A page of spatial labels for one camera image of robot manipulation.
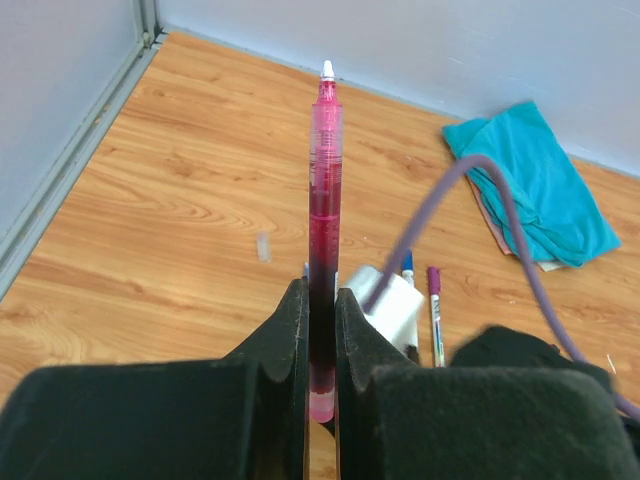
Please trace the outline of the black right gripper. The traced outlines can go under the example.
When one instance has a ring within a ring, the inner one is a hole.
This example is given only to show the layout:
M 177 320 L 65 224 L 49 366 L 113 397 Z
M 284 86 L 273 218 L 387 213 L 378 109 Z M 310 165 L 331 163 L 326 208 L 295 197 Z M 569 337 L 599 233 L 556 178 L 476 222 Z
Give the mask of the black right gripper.
M 600 367 L 572 361 L 559 348 L 521 331 L 491 325 L 463 342 L 443 369 L 404 369 L 420 388 L 447 390 L 610 390 Z

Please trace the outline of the blue white marker pen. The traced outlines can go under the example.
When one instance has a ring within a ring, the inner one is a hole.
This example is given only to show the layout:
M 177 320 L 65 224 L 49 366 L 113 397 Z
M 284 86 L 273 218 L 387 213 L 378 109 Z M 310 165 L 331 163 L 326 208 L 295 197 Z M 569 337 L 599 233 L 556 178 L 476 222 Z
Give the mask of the blue white marker pen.
M 415 287 L 414 261 L 410 250 L 407 251 L 406 257 L 402 263 L 401 276 L 410 286 Z

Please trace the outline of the clear pen cap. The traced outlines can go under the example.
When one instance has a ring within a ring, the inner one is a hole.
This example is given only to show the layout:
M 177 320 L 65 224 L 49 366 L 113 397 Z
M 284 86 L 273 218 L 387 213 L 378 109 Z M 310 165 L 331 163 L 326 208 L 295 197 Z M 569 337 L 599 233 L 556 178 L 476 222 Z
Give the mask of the clear pen cap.
M 272 261 L 270 237 L 267 232 L 260 232 L 257 235 L 256 250 L 260 262 L 270 263 Z

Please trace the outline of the purple white marker pen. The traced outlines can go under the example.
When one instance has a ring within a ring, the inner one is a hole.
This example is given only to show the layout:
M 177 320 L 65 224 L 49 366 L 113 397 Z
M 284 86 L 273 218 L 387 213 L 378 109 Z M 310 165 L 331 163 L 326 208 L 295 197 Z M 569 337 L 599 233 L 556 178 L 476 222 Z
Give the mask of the purple white marker pen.
M 443 336 L 442 336 L 442 329 L 441 329 L 440 270 L 435 266 L 429 266 L 427 269 L 427 276 L 428 276 L 430 312 L 431 312 L 431 324 L 432 324 L 434 366 L 445 367 L 446 360 L 445 360 L 444 343 L 443 343 Z

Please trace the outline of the pink translucent gel pen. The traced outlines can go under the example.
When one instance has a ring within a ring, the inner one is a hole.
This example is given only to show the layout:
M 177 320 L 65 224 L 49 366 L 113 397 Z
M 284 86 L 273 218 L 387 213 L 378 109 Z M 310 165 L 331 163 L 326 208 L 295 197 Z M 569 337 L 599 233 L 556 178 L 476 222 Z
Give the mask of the pink translucent gel pen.
M 332 62 L 326 60 L 311 109 L 309 159 L 309 414 L 318 423 L 331 421 L 335 408 L 343 137 L 344 108 Z

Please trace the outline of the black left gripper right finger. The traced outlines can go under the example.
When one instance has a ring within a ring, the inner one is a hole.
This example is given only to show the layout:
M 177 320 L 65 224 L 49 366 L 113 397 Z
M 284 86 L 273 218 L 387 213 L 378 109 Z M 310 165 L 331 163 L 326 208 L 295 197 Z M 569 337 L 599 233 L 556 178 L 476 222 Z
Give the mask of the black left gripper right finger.
M 335 335 L 340 478 L 449 478 L 449 369 L 402 355 L 348 289 L 338 294 Z

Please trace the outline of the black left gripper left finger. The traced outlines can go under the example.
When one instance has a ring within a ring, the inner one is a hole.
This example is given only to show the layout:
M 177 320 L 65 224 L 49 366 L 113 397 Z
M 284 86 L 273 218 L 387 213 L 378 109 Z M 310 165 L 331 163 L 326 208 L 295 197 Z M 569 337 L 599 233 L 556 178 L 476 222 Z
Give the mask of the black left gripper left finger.
M 289 284 L 273 313 L 211 360 L 211 479 L 309 477 L 309 292 Z

